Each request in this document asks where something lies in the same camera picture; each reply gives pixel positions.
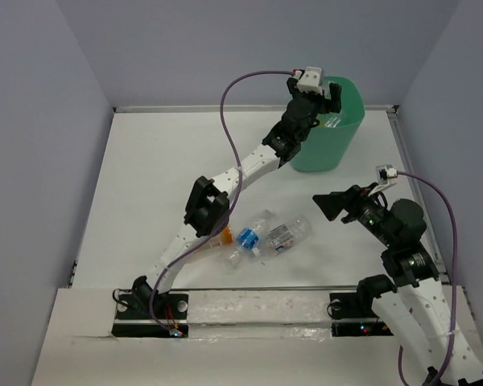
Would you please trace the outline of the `clear bottle blue-ringed cap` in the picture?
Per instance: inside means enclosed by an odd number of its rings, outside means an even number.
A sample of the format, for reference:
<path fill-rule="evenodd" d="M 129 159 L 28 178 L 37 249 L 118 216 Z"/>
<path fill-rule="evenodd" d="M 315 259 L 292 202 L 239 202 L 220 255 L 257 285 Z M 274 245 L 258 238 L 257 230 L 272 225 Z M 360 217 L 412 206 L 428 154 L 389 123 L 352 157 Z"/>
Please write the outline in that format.
<path fill-rule="evenodd" d="M 346 113 L 329 113 L 325 114 L 320 119 L 320 126 L 328 129 L 340 128 L 348 122 Z"/>

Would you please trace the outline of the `clear bottle white printed label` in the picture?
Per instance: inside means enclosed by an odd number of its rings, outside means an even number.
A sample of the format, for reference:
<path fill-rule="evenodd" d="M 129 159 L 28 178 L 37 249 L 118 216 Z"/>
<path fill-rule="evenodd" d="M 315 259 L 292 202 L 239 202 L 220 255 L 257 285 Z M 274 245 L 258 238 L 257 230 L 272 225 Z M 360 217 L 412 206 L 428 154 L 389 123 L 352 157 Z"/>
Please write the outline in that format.
<path fill-rule="evenodd" d="M 312 234 L 312 225 L 304 215 L 266 231 L 258 245 L 257 257 L 273 257 L 302 244 Z"/>

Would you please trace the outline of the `crushed bottle blue label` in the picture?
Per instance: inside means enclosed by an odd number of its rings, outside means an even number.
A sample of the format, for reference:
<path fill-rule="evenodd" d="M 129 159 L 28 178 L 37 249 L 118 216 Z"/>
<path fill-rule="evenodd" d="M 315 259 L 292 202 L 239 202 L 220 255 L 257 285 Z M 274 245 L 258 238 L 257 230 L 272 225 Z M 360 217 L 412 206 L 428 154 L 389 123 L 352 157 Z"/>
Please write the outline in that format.
<path fill-rule="evenodd" d="M 234 271 L 247 258 L 261 257 L 265 251 L 265 239 L 275 214 L 263 210 L 250 217 L 234 237 L 233 249 L 225 253 L 223 261 L 229 271 Z"/>

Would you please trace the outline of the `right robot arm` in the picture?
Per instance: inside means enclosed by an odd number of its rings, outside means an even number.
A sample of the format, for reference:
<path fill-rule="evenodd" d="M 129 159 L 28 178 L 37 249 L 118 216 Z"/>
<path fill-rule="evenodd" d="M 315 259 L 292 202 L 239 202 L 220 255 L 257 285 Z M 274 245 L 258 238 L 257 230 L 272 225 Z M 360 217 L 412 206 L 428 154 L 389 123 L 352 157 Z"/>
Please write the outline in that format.
<path fill-rule="evenodd" d="M 427 229 L 423 209 L 410 199 L 387 206 L 376 186 L 353 185 L 312 198 L 328 220 L 344 212 L 342 223 L 358 222 L 385 247 L 385 273 L 358 282 L 356 309 L 389 327 L 415 358 L 423 384 L 483 385 L 483 363 L 459 328 L 439 271 L 421 242 Z"/>

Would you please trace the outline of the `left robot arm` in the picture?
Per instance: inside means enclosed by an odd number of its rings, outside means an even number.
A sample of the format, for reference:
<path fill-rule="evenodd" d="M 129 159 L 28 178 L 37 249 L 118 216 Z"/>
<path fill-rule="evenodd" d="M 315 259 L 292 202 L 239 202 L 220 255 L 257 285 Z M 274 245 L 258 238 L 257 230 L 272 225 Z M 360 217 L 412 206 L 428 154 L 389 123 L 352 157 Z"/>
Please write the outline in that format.
<path fill-rule="evenodd" d="M 228 224 L 240 194 L 261 177 L 290 162 L 301 150 L 318 116 L 341 111 L 342 87 L 322 86 L 322 76 L 297 71 L 287 78 L 291 101 L 280 120 L 245 158 L 210 179 L 200 176 L 192 186 L 184 209 L 184 223 L 175 239 L 146 276 L 134 280 L 134 308 L 146 318 L 156 316 L 165 303 L 186 259 Z"/>

